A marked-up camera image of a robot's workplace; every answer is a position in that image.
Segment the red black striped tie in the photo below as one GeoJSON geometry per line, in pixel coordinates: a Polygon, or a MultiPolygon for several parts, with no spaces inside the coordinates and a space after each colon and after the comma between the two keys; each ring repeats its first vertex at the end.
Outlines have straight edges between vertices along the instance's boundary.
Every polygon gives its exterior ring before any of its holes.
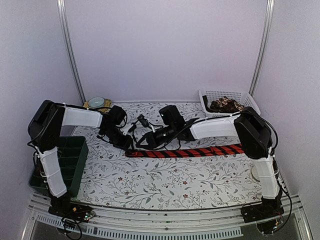
{"type": "Polygon", "coordinates": [[[178,150],[130,150],[124,155],[128,158],[196,158],[243,154],[241,144],[210,146],[178,150]]]}

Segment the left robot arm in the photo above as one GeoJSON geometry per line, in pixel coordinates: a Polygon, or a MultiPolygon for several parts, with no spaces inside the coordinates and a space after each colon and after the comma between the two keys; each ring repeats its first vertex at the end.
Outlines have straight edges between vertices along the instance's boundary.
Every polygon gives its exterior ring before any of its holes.
{"type": "Polygon", "coordinates": [[[103,113],[97,108],[85,108],[65,103],[44,100],[28,125],[31,145],[38,153],[44,170],[44,178],[53,197],[60,198],[67,193],[58,161],[58,147],[61,128],[82,126],[99,129],[99,138],[108,138],[115,148],[129,150],[133,139],[120,130],[126,112],[114,105],[103,113]]]}

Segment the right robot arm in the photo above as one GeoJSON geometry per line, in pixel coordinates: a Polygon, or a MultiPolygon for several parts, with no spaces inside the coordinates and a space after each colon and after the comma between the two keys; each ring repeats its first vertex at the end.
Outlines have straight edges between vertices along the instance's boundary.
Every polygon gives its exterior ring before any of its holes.
{"type": "Polygon", "coordinates": [[[261,184],[262,198],[259,206],[262,218],[269,218],[278,210],[275,199],[281,195],[275,169],[272,142],[275,130],[252,108],[219,117],[192,118],[188,121],[181,116],[177,107],[169,105],[159,111],[164,127],[147,132],[136,143],[137,148],[155,150],[163,148],[174,139],[195,141],[213,137],[237,137],[244,154],[252,159],[261,184]]]}

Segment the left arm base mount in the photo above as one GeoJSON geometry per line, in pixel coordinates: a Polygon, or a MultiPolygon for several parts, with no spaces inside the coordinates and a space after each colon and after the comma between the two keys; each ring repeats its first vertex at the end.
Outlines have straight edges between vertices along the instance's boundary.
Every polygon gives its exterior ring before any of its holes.
{"type": "Polygon", "coordinates": [[[96,214],[92,207],[71,202],[71,197],[65,194],[61,197],[50,196],[50,207],[48,213],[61,217],[61,222],[65,235],[69,236],[67,228],[77,229],[80,236],[83,231],[80,227],[82,223],[88,223],[96,214]]]}

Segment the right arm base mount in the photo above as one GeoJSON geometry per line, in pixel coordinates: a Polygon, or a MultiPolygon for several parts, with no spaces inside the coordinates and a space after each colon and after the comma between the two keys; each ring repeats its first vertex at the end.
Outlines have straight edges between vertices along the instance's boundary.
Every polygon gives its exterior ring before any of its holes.
{"type": "Polygon", "coordinates": [[[264,222],[257,223],[257,230],[264,236],[270,236],[279,232],[289,221],[292,210],[293,202],[292,198],[287,192],[284,192],[285,196],[289,200],[289,213],[286,219],[284,219],[284,207],[282,206],[281,197],[278,200],[263,200],[260,204],[247,203],[240,209],[240,213],[245,223],[251,223],[256,221],[264,222]]]}

